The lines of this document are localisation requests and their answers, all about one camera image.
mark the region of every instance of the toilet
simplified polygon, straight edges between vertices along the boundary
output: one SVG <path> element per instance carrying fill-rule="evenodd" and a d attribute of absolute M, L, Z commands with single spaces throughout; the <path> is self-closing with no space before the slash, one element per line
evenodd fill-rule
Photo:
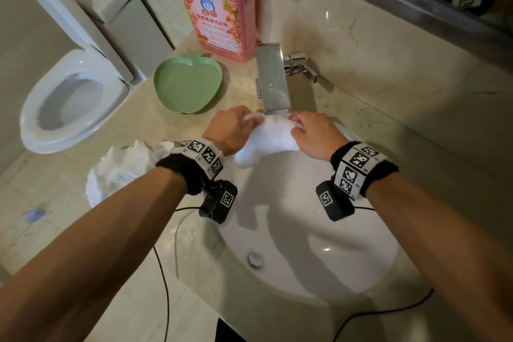
<path fill-rule="evenodd" d="M 98 130 L 172 48 L 140 0 L 37 0 L 79 47 L 35 84 L 20 114 L 24 146 L 62 151 Z"/>

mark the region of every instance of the green dish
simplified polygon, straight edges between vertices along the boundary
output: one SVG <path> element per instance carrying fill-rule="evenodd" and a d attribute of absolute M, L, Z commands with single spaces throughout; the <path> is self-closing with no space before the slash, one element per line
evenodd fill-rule
<path fill-rule="evenodd" d="M 165 108 L 191 114 L 214 98 L 222 79 L 221 67 L 210 58 L 175 57 L 158 66 L 153 84 Z"/>

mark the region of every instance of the wall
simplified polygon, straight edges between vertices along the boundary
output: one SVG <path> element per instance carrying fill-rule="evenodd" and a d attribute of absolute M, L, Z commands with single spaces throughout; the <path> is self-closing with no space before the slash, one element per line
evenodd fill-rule
<path fill-rule="evenodd" d="M 147 1 L 178 45 L 182 1 Z M 511 74 L 361 0 L 259 1 L 263 42 L 304 50 L 331 83 L 513 184 Z"/>
<path fill-rule="evenodd" d="M 0 173 L 24 151 L 25 98 L 73 45 L 36 0 L 0 0 Z"/>

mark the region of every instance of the white cloth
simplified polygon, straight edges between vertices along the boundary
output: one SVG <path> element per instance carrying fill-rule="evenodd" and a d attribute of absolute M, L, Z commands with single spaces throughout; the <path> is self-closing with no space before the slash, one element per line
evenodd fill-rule
<path fill-rule="evenodd" d="M 243 120 L 261 116 L 264 123 L 258 126 L 249 136 L 244 147 L 235 154 L 235 164 L 238 168 L 248 168 L 256 164 L 260 158 L 285 150 L 299 150 L 298 144 L 290 135 L 294 127 L 301 127 L 281 115 L 249 114 Z"/>
<path fill-rule="evenodd" d="M 87 175 L 86 195 L 91 207 L 155 168 L 157 161 L 169 155 L 173 147 L 174 143 L 168 141 L 151 149 L 140 141 L 122 149 L 112 146 Z"/>

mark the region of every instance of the forearm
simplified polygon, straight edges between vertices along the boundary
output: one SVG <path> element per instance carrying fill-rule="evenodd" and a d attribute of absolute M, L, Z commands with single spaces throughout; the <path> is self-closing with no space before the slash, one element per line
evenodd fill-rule
<path fill-rule="evenodd" d="M 513 258 L 490 235 L 399 173 L 367 197 L 417 268 L 484 340 L 513 335 Z"/>
<path fill-rule="evenodd" d="M 186 192 L 182 176 L 156 168 L 64 230 L 0 289 L 0 337 L 52 333 L 77 312 L 93 326 L 108 305 L 102 301 L 142 263 Z M 99 308 L 89 310 L 90 300 Z M 23 318 L 38 322 L 26 329 Z"/>

